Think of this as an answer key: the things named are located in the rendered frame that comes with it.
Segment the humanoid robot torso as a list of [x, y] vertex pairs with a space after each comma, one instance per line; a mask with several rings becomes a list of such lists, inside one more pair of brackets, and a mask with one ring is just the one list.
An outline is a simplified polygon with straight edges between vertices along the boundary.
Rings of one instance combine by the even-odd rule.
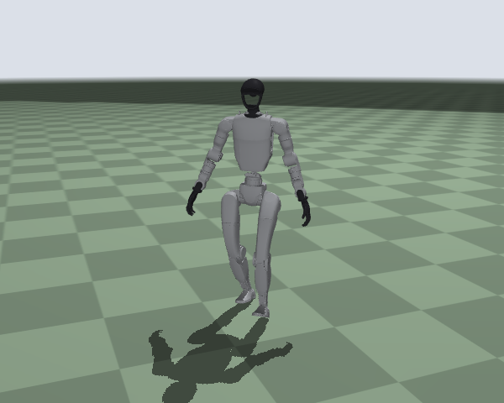
[[262, 182], [261, 175], [257, 172], [264, 171], [273, 153], [274, 131], [270, 119], [273, 118], [266, 112], [257, 118], [247, 118], [245, 114], [234, 117], [232, 129], [234, 138], [234, 155], [243, 171], [251, 171], [244, 176], [244, 182], [239, 187], [239, 201], [249, 206], [260, 206], [266, 183]]

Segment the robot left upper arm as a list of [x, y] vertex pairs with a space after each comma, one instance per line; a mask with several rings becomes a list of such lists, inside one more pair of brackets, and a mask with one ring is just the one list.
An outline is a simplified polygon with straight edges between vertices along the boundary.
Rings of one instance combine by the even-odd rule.
[[294, 157], [293, 142], [287, 121], [283, 118], [271, 118], [270, 122], [274, 133], [279, 135], [278, 139], [285, 153], [285, 155], [282, 156], [285, 166], [296, 165], [297, 163]]

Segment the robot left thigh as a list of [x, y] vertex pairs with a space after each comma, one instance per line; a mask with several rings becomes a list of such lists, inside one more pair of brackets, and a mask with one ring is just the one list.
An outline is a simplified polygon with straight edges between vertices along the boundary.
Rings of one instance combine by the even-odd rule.
[[276, 227], [277, 215], [281, 210], [281, 200], [275, 193], [265, 191], [260, 204], [256, 249], [253, 255], [253, 266], [263, 264], [270, 253], [270, 244]]

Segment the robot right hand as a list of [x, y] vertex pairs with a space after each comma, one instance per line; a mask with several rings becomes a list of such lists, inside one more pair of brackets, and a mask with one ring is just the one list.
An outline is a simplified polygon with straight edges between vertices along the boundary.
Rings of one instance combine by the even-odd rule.
[[196, 200], [197, 198], [197, 194], [198, 193], [202, 193], [202, 183], [199, 181], [198, 183], [196, 183], [195, 187], [192, 188], [193, 191], [191, 193], [191, 195], [189, 196], [189, 199], [188, 199], [188, 203], [187, 203], [187, 206], [186, 206], [186, 211], [189, 215], [194, 215], [193, 213], [195, 213], [195, 211], [193, 211], [193, 202]]

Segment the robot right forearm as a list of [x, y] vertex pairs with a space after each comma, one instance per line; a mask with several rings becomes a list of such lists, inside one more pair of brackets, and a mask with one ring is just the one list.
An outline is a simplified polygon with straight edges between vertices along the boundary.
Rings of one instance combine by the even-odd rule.
[[[207, 153], [207, 157], [208, 157], [208, 154], [209, 154], [210, 150]], [[207, 157], [206, 157], [206, 159], [205, 159], [205, 161], [203, 163], [204, 165], [203, 165], [203, 167], [202, 167], [202, 169], [200, 171], [200, 174], [198, 176], [198, 180], [195, 182], [195, 185], [199, 181], [202, 183], [202, 189], [201, 190], [203, 190], [203, 189], [206, 188], [207, 182], [208, 182], [208, 180], [209, 180], [209, 178], [210, 178], [210, 176], [211, 176], [211, 174], [213, 172], [213, 169], [215, 169], [215, 166], [216, 166], [216, 164], [214, 164], [214, 162], [211, 161], [210, 159], [208, 159]]]

